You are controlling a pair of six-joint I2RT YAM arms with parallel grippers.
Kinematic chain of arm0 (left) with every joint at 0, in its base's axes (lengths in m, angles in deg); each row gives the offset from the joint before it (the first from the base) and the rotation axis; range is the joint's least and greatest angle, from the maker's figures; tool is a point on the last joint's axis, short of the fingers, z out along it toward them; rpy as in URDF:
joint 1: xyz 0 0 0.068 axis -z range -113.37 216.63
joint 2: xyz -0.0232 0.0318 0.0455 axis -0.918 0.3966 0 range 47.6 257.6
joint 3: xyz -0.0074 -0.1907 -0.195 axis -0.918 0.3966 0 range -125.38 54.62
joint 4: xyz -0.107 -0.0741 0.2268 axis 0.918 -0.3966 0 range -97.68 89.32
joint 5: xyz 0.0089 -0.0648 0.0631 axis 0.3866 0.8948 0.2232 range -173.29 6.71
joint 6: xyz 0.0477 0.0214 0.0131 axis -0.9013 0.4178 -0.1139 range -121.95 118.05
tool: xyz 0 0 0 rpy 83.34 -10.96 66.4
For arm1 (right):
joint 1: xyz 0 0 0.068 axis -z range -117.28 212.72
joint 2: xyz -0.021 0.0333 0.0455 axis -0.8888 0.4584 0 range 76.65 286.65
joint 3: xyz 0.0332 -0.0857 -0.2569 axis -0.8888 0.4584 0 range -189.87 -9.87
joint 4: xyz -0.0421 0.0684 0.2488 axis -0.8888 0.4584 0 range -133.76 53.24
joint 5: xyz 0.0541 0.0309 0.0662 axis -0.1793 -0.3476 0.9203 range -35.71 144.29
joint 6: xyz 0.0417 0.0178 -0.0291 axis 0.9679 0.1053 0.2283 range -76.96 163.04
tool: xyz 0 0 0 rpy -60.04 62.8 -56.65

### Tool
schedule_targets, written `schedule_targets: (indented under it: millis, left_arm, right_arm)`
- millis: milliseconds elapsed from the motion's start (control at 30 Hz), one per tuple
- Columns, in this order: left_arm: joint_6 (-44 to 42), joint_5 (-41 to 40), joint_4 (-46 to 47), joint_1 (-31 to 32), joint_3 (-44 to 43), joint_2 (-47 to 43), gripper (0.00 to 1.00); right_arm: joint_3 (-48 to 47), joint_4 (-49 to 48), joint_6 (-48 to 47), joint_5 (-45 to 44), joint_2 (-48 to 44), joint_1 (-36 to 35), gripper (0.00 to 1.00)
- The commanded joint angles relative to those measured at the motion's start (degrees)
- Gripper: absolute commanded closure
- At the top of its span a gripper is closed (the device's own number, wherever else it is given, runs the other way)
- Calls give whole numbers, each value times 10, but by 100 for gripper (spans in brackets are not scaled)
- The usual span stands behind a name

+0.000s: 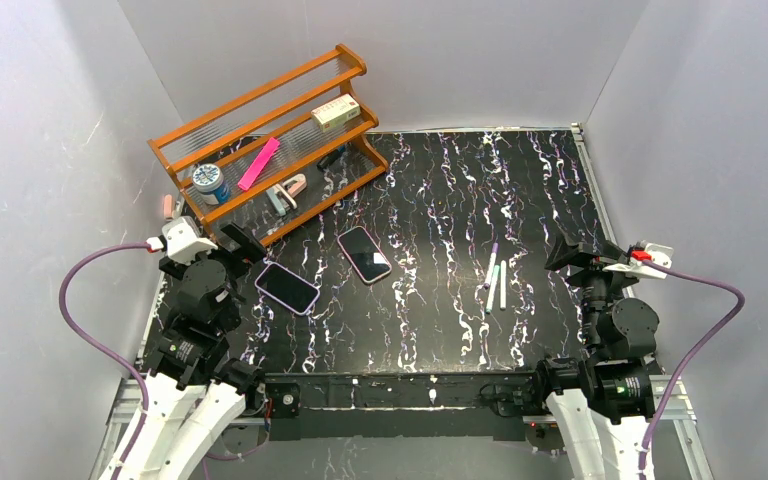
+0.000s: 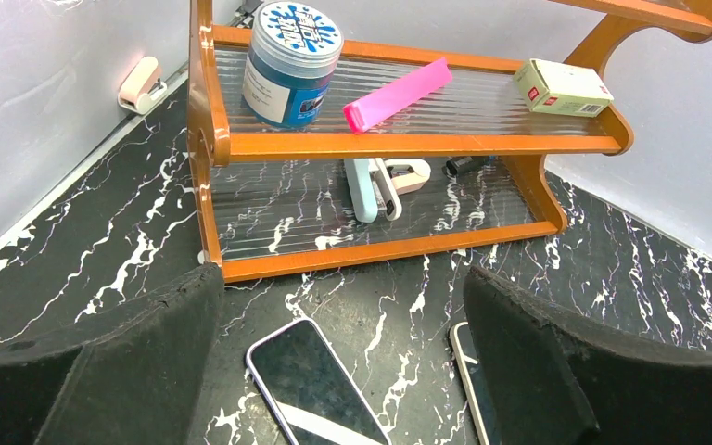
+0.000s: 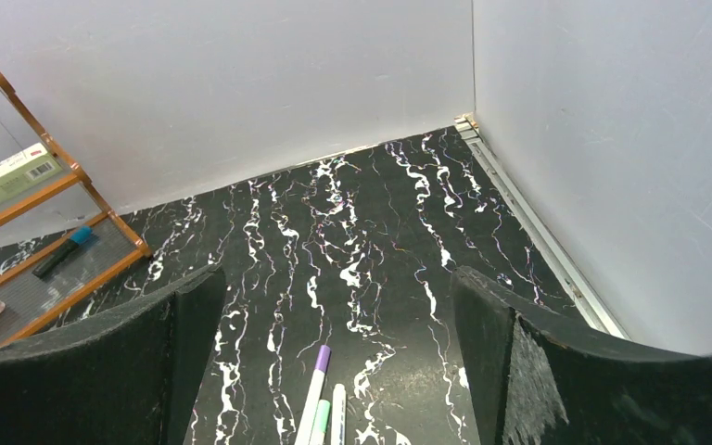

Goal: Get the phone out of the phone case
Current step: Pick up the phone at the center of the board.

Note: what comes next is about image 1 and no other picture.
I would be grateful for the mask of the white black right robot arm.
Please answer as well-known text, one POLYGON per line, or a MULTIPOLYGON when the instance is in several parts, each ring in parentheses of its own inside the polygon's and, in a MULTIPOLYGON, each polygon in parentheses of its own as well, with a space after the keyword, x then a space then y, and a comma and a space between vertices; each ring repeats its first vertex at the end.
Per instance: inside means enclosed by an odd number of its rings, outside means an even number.
POLYGON ((645 473, 632 459, 645 453, 633 440, 655 414, 646 356, 656 349, 659 317, 624 289, 644 278, 661 279, 650 267, 669 261, 655 244, 623 250, 607 243, 593 250, 559 232, 545 268, 575 268, 566 283, 581 293, 581 359, 544 359, 537 364, 533 397, 555 418, 577 479, 636 479, 645 473))

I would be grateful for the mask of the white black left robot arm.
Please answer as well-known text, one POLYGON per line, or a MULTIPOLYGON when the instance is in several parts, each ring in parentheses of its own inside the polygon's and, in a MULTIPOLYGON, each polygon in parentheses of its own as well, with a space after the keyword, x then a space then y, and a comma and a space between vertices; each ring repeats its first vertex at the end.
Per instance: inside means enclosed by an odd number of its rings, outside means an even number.
POLYGON ((188 478, 256 393, 259 369, 231 359, 227 340, 242 323, 238 279, 265 256, 250 235, 242 240, 229 251, 182 216, 153 241, 178 290, 146 360, 143 397, 102 478, 188 478))

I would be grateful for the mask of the black phone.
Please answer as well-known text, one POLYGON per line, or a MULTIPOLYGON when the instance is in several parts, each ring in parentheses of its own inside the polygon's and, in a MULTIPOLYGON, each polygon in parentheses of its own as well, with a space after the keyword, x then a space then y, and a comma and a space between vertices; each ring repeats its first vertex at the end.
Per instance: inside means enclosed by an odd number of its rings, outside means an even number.
POLYGON ((363 226, 340 234, 337 244, 364 284, 371 285, 392 272, 390 262, 363 226))

